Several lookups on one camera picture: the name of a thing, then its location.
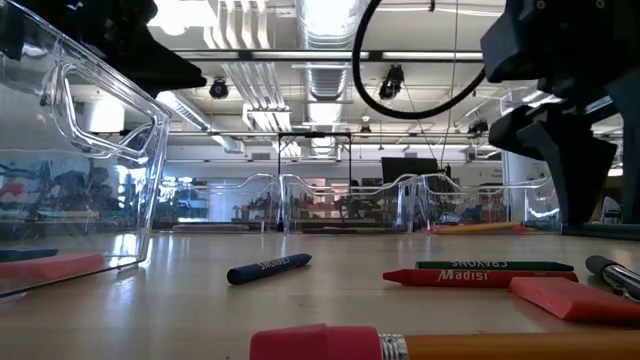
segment pencil eraser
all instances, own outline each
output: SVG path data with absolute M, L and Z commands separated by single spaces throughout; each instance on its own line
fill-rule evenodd
M 640 305 L 564 278 L 513 278 L 509 290 L 562 320 L 596 323 L 640 321 Z
M 255 333 L 249 360 L 382 360 L 378 331 L 316 324 Z

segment ceiling light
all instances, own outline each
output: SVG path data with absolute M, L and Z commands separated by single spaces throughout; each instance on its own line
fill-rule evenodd
M 562 99 L 560 99 L 558 97 L 555 97 L 553 95 L 549 95 L 549 96 L 547 96 L 546 98 L 544 98 L 544 99 L 542 99 L 540 101 L 529 103 L 527 105 L 531 106 L 532 108 L 537 108 L 537 107 L 539 107 L 540 105 L 543 105 L 543 104 L 553 104 L 553 103 L 558 103 L 560 101 L 562 101 Z
M 83 130 L 93 133 L 117 133 L 124 130 L 125 109 L 114 97 L 85 104 Z
M 620 168 L 615 168 L 615 169 L 610 169 L 609 170 L 609 176 L 622 176 L 622 175 L 624 175 L 624 172 Z
M 372 134 L 375 134 L 375 136 L 377 136 L 377 137 L 410 137 L 410 136 L 416 136 L 417 137 L 417 136 L 423 136 L 420 133 L 401 133 L 401 132 L 386 132 L 386 133 L 378 132 L 378 133 L 372 133 Z M 361 134 L 357 134 L 357 133 L 353 134 L 353 136 L 362 137 Z
M 328 155 L 334 150 L 336 139 L 332 137 L 311 139 L 311 146 L 316 155 Z
M 312 70 L 312 69 L 323 69 L 323 70 L 350 70 L 351 64 L 293 64 L 291 68 L 294 70 Z
M 158 14 L 155 16 L 162 31 L 169 36 L 180 36 L 188 26 L 182 24 L 180 14 L 184 11 L 178 0 L 156 0 Z
M 435 11 L 448 12 L 453 14 L 457 12 L 460 15 L 481 16 L 481 17 L 500 17 L 500 15 L 502 15 L 502 13 L 500 12 L 460 10 L 460 9 L 456 10 L 456 9 L 447 9 L 447 8 L 435 8 Z
M 387 60 L 482 60 L 481 52 L 451 52 L 451 51 L 431 51 L 431 52 L 407 52 L 388 51 L 382 53 L 382 58 Z
M 540 90 L 536 90 L 536 91 L 534 91 L 533 93 L 531 93 L 531 94 L 529 94 L 529 95 L 527 95 L 527 96 L 523 97 L 523 98 L 522 98 L 522 102 L 529 103 L 529 102 L 531 102 L 531 101 L 533 101 L 533 100 L 537 99 L 539 96 L 542 96 L 543 94 L 544 94 L 544 93 L 543 93 L 542 91 L 540 91 Z
M 251 132 L 251 131 L 213 131 L 210 134 L 224 136 L 240 136 L 240 137 L 274 137 L 278 136 L 277 132 Z
M 363 51 L 361 59 L 369 57 L 369 53 Z M 351 60 L 351 51 L 273 51 L 256 50 L 253 52 L 254 59 L 344 59 Z
M 342 122 L 326 122 L 326 121 L 305 121 L 302 123 L 302 126 L 336 126 L 336 125 L 346 125 Z

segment clear plastic container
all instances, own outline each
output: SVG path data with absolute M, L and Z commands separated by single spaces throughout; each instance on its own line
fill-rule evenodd
M 179 232 L 268 232 L 276 230 L 280 184 L 255 174 L 238 184 L 160 186 L 154 229 Z
M 460 187 L 444 175 L 418 180 L 422 226 L 438 234 L 530 234 L 560 230 L 553 181 Z
M 0 296 L 143 261 L 170 113 L 19 5 L 0 25 Z
M 411 232 L 416 180 L 403 175 L 381 187 L 314 186 L 281 175 L 284 228 L 314 234 Z

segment black cable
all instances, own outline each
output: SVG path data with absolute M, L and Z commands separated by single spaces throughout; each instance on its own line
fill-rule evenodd
M 462 100 L 464 100 L 467 96 L 469 96 L 473 90 L 475 90 L 482 80 L 485 78 L 484 69 L 480 71 L 480 73 L 476 76 L 473 81 L 467 87 L 465 87 L 462 91 L 460 91 L 456 96 L 452 97 L 448 101 L 443 104 L 440 104 L 432 109 L 419 111 L 419 112 L 406 112 L 406 111 L 397 111 L 389 109 L 382 104 L 376 102 L 364 88 L 362 84 L 362 73 L 360 71 L 360 53 L 362 51 L 362 44 L 364 43 L 364 36 L 367 32 L 367 27 L 369 26 L 369 22 L 371 22 L 371 18 L 373 18 L 373 14 L 376 12 L 378 5 L 380 5 L 382 0 L 371 0 L 367 9 L 364 11 L 364 15 L 362 15 L 362 20 L 360 20 L 360 24 L 358 25 L 358 31 L 356 32 L 356 37 L 353 42 L 353 50 L 351 52 L 351 69 L 353 71 L 353 84 L 358 91 L 358 94 L 362 98 L 362 100 L 369 105 L 370 108 L 379 112 L 382 115 L 389 116 L 396 119 L 403 120 L 419 120 L 426 119 L 430 117 L 434 117 L 436 115 L 442 114 L 443 112 L 450 110 L 452 107 L 459 104 Z

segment pink eraser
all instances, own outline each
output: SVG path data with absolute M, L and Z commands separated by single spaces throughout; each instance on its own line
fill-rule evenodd
M 563 278 L 513 278 L 509 290 L 562 320 L 640 322 L 639 304 Z
M 316 324 L 257 332 L 249 360 L 382 360 L 378 331 Z
M 102 268 L 102 255 L 58 254 L 46 258 L 0 263 L 0 279 L 48 282 Z

